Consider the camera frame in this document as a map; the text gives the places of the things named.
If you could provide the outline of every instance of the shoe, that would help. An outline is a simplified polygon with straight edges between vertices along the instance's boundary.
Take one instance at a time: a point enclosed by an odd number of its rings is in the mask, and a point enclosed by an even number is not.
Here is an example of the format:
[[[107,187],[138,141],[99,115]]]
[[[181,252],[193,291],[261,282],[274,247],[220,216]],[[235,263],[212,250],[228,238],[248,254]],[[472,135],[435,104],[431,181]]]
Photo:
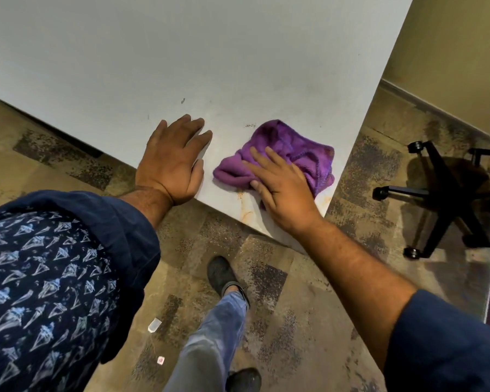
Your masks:
[[[238,282],[238,278],[234,275],[234,271],[225,257],[216,256],[210,261],[207,266],[207,279],[209,279],[210,285],[220,297],[223,297],[225,290],[229,286],[236,286],[250,308],[250,302],[245,290]]]
[[[258,369],[249,367],[229,375],[225,383],[227,392],[259,392],[261,374]]]

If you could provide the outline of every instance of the black office chair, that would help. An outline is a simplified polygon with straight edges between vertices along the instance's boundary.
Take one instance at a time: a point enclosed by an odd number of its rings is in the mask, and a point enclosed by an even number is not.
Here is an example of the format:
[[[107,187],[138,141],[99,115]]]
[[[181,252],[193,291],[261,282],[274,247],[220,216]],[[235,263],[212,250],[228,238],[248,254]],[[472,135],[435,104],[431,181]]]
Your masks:
[[[463,237],[463,243],[467,247],[490,247],[490,239],[486,236],[483,226],[471,207],[473,201],[485,200],[484,208],[490,212],[490,191],[477,193],[475,192],[476,188],[470,189],[461,186],[431,141],[413,142],[408,145],[408,151],[411,154],[419,154],[423,149],[426,149],[430,156],[434,175],[439,182],[440,190],[429,191],[387,185],[385,187],[376,187],[372,192],[372,198],[376,201],[382,201],[388,197],[389,193],[395,192],[424,198],[429,204],[438,209],[436,224],[430,233],[430,237],[428,237],[424,249],[419,250],[406,247],[403,250],[403,255],[413,260],[429,258],[446,230],[448,230],[448,226],[457,217],[460,217],[470,230],[470,234]],[[471,148],[468,152],[472,155],[472,163],[476,167],[479,166],[483,155],[490,155],[490,150],[483,148]]]

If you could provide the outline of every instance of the table top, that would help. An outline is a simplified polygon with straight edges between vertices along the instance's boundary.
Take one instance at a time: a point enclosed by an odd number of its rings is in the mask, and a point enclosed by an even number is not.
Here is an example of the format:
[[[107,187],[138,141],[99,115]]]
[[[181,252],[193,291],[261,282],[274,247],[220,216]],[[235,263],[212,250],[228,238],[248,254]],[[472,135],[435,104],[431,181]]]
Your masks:
[[[263,122],[334,147],[324,214],[412,0],[0,0],[0,99],[137,166],[157,123],[214,132],[197,198],[289,246],[212,178]]]

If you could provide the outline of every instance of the cleaning rag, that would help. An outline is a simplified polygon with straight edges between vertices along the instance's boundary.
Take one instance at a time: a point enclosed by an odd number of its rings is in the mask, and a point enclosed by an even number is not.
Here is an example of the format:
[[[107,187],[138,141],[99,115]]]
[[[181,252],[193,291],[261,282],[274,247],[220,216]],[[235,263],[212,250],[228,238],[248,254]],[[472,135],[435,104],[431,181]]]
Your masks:
[[[260,180],[242,164],[246,160],[258,164],[250,154],[255,147],[265,156],[265,147],[271,147],[287,163],[295,164],[305,175],[314,198],[334,182],[332,175],[332,159],[334,149],[304,138],[290,126],[280,120],[272,120],[262,124],[252,134],[242,149],[224,158],[214,169],[214,177],[222,183],[243,190],[250,188],[252,180]]]

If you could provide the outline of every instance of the floor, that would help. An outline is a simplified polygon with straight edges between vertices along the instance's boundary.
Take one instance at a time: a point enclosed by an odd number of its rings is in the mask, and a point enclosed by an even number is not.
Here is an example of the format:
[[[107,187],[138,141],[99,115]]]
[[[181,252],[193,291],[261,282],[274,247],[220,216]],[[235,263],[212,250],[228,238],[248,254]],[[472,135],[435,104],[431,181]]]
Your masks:
[[[464,228],[454,224],[430,259],[406,260],[403,247],[424,239],[431,213],[413,201],[372,199],[379,185],[431,184],[425,165],[406,150],[409,142],[425,139],[456,171],[465,170],[468,161],[461,157],[470,146],[490,148],[485,134],[379,88],[326,217],[419,286],[483,318],[490,249],[465,249]],[[483,161],[480,172],[490,177],[490,157]],[[0,102],[0,204],[39,189],[119,195],[133,180],[133,168],[107,155],[92,158]],[[490,236],[490,217],[480,218]],[[88,392],[163,388],[187,337],[218,301],[205,278],[206,264],[216,254],[229,258],[252,302],[234,369],[258,367],[263,390],[385,390],[338,297],[308,257],[197,201],[174,208],[158,236],[163,257],[128,340],[112,362],[98,367]],[[155,317],[162,324],[150,334]],[[162,366],[158,356],[165,357]]]

